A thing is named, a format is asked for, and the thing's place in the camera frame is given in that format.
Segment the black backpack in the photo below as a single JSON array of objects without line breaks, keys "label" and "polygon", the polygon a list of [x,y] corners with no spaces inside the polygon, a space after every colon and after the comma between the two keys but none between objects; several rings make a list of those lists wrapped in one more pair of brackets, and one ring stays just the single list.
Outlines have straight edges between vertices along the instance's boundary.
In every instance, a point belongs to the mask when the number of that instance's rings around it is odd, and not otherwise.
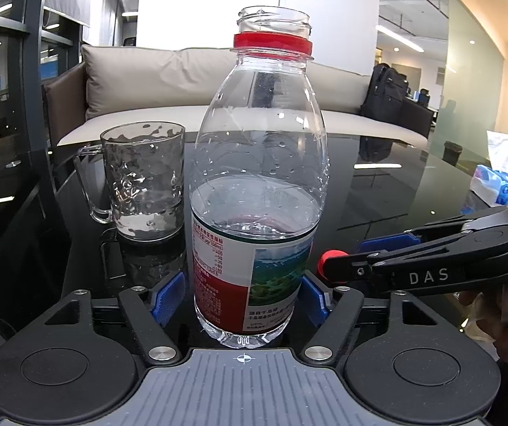
[{"label": "black backpack", "polygon": [[397,124],[406,91],[406,77],[382,62],[373,68],[360,114],[365,118]]}]

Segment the beige cushion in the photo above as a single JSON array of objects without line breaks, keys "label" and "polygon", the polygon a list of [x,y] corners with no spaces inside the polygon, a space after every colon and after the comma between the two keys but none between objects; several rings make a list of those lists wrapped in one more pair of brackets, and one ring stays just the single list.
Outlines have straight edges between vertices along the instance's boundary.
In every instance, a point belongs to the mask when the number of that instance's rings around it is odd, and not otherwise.
[{"label": "beige cushion", "polygon": [[86,117],[138,109],[207,106],[234,68],[228,49],[178,51],[140,47],[82,47]]},{"label": "beige cushion", "polygon": [[360,111],[371,77],[317,62],[309,62],[306,73],[322,111]]}]

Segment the right beige cushion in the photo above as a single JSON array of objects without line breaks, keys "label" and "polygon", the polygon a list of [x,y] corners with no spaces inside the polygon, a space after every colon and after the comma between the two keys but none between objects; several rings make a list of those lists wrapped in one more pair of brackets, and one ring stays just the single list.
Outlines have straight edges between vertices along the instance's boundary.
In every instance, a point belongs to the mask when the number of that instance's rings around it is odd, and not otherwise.
[{"label": "right beige cushion", "polygon": [[306,73],[322,111],[360,111],[371,77],[317,62],[309,62]]}]

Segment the clear glass mug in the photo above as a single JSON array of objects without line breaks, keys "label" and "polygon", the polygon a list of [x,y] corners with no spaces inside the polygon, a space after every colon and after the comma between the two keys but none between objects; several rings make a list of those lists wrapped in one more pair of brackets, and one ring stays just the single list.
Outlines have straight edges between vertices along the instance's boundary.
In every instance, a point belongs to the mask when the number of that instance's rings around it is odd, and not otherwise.
[{"label": "clear glass mug", "polygon": [[[90,217],[112,223],[133,242],[159,242],[184,227],[185,127],[168,121],[139,121],[112,127],[100,142],[74,157]],[[86,167],[103,160],[109,207],[98,207],[87,190]]]}]

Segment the blue white tissue pack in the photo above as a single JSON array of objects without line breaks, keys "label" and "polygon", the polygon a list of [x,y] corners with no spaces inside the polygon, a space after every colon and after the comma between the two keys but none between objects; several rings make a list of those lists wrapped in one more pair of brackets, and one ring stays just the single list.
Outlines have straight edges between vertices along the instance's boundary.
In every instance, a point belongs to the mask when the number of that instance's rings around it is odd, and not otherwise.
[{"label": "blue white tissue pack", "polygon": [[508,206],[508,135],[487,131],[489,165],[479,164],[470,190],[487,206]]}]

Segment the red bottle cap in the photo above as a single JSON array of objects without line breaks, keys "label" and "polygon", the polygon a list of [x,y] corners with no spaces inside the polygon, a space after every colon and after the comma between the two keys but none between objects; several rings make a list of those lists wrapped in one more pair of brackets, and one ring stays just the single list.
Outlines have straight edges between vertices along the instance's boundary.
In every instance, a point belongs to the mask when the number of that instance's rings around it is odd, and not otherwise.
[{"label": "red bottle cap", "polygon": [[346,282],[347,268],[350,266],[349,254],[342,250],[327,250],[320,256],[317,272],[332,282]]}]

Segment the clear plastic water bottle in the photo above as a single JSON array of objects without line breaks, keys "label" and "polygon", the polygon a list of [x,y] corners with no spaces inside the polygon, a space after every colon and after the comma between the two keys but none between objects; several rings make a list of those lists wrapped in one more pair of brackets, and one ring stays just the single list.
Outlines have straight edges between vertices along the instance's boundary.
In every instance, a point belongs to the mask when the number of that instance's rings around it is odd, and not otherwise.
[{"label": "clear plastic water bottle", "polygon": [[189,170],[194,306],[203,329],[255,349],[288,325],[326,199],[323,116],[306,69],[305,12],[239,12],[234,68],[198,131]]}]

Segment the left beige cushion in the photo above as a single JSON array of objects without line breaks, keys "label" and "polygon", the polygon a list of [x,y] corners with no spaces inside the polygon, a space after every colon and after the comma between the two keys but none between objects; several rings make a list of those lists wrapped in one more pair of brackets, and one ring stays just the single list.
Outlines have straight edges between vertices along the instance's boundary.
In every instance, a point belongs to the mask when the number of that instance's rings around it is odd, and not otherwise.
[{"label": "left beige cushion", "polygon": [[138,109],[207,106],[234,68],[228,49],[178,51],[140,47],[82,47],[86,117]]}]

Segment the small black bin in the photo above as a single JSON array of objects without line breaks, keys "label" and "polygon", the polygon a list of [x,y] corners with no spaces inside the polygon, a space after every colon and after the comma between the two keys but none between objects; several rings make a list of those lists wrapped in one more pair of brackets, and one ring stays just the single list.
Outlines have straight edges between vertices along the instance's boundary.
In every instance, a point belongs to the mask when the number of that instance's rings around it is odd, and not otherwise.
[{"label": "small black bin", "polygon": [[456,166],[462,151],[463,147],[460,144],[452,141],[446,141],[444,143],[444,153],[442,160],[452,166]]}]

